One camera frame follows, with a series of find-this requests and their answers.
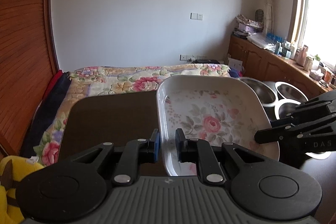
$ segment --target floral bedspread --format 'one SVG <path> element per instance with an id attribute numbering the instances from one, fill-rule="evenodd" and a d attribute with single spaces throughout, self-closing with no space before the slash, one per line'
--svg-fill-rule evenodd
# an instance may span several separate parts
<path id="1" fill-rule="evenodd" d="M 185 64 L 164 67 L 86 67 L 70 73 L 72 82 L 53 123 L 38 146 L 34 147 L 39 162 L 57 162 L 59 145 L 71 107 L 79 100 L 99 95 L 113 95 L 156 90 L 172 75 L 209 75 L 229 77 L 229 67 L 217 64 Z"/>

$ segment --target window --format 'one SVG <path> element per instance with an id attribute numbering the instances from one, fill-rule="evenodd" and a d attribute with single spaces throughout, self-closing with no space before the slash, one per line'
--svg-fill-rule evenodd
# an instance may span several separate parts
<path id="1" fill-rule="evenodd" d="M 336 65 L 336 0 L 304 0 L 299 46 L 318 54 L 332 69 Z"/>

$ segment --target stainless steel bowl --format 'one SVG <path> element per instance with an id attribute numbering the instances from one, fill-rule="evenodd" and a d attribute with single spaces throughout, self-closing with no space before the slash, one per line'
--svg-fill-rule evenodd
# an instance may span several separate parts
<path id="1" fill-rule="evenodd" d="M 279 100 L 274 107 L 275 117 L 277 120 L 286 118 L 287 114 L 292 113 L 295 107 L 300 104 L 300 102 L 292 99 Z"/>
<path id="2" fill-rule="evenodd" d="M 263 107 L 274 107 L 278 101 L 278 97 L 275 92 L 263 82 L 260 82 L 257 79 L 249 77 L 240 77 L 238 80 L 241 80 L 247 84 L 254 92 L 257 94 Z"/>
<path id="3" fill-rule="evenodd" d="M 291 84 L 285 82 L 276 82 L 275 88 L 283 99 L 292 99 L 299 101 L 300 103 L 308 101 L 308 98 L 305 96 L 305 94 Z"/>

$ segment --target navy fabric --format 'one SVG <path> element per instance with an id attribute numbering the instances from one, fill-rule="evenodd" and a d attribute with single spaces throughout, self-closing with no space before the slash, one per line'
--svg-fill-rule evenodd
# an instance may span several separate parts
<path id="1" fill-rule="evenodd" d="M 235 69 L 235 68 L 231 68 L 230 67 L 230 70 L 229 70 L 229 75 L 232 77 L 232 78 L 239 78 L 239 72 Z"/>
<path id="2" fill-rule="evenodd" d="M 51 92 L 45 100 L 42 101 L 36 112 L 34 121 L 31 124 L 31 128 L 24 138 L 20 151 L 21 157 L 30 158 L 36 155 L 33 147 L 40 144 L 44 131 L 46 131 L 54 121 L 57 110 L 63 102 L 70 84 L 71 80 L 68 78 L 68 73 L 63 73 Z"/>

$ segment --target dark table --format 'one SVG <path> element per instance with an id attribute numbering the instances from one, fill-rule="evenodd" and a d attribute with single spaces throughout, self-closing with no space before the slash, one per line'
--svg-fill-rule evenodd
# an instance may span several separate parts
<path id="1" fill-rule="evenodd" d="M 130 140 L 149 138 L 155 128 L 159 128 L 155 91 L 88 97 L 70 111 L 58 158 L 65 159 L 103 142 L 125 146 Z M 167 175 L 159 158 L 156 164 L 141 165 L 140 174 Z M 315 218 L 327 224 L 336 212 L 336 152 L 328 159 L 316 160 L 282 145 L 280 161 L 299 168 L 320 183 L 323 198 Z"/>

